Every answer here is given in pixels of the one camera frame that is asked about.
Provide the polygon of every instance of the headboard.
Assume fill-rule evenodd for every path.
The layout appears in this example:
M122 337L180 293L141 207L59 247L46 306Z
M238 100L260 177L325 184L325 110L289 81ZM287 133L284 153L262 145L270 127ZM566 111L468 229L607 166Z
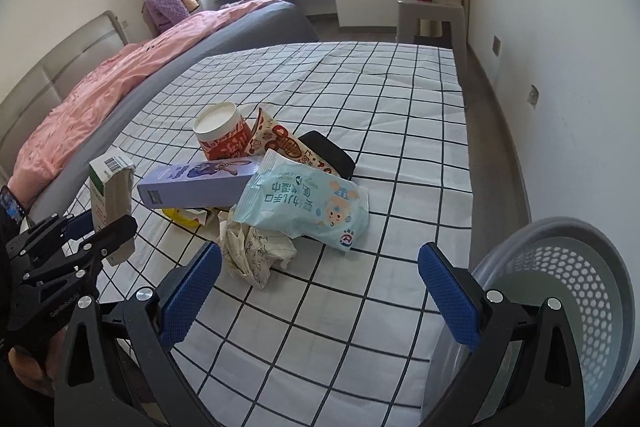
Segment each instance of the headboard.
M20 147L88 73L127 44L107 11L53 48L0 103L0 184L14 171Z

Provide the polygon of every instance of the cartoon illustration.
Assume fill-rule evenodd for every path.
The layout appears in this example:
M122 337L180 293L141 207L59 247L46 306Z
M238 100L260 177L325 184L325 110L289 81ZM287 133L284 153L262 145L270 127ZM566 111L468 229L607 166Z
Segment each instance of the cartoon illustration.
M249 154L255 154L262 147L262 142L260 140L253 139L249 143Z
M187 174L188 178L198 178L200 176L211 176L220 171L228 172L233 176L238 176L238 171L234 166L249 165L251 160L230 160L222 162L204 162L199 163Z
M264 144L265 149L273 149L276 152L279 149L282 149L290 158L302 157L302 150L300 150L300 146L295 140L289 137L289 131L287 131L283 126L275 125L273 127L273 134L275 134L276 137Z
M183 166L183 167L180 167L180 168L178 168L178 169L175 171L175 173L174 173L174 174L172 174L172 175L171 175L171 176L169 176L168 178L169 178L170 180L177 180L180 176L182 176L182 175L185 173L185 171L186 171L187 169L189 169L189 166L188 166L188 165L185 165L185 166Z
M334 195L331 196L324 204L324 208L316 209L316 215L323 217L327 220L327 223L320 221L319 226L335 227L340 223L348 223L351 221L351 203L350 200L355 200L358 197L355 190L347 190L340 187L338 182L331 182L331 188L334 190Z

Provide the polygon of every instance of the paper cup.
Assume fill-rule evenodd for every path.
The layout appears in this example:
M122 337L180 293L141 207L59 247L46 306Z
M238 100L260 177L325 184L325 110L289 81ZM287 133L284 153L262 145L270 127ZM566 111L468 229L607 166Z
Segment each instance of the paper cup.
M193 132L209 161L246 156L251 140L251 129L232 102L207 105L194 118Z

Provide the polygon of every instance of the blue gripper pad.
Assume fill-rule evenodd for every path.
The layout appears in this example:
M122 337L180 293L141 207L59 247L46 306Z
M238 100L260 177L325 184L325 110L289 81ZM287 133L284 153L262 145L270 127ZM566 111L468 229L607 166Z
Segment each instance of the blue gripper pad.
M471 302L444 256L441 258L430 245L418 253L418 272L436 302L455 340L474 351L480 342L480 312Z
M187 266L174 268L158 285L159 337L166 349L187 336L221 268L220 247L208 242Z

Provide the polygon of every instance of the white lid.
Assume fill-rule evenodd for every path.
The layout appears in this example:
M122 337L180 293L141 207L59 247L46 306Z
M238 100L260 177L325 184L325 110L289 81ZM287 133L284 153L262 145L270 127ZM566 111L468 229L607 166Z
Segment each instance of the white lid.
M193 132L199 140L214 141L231 132L240 120L233 102L207 105L193 120Z

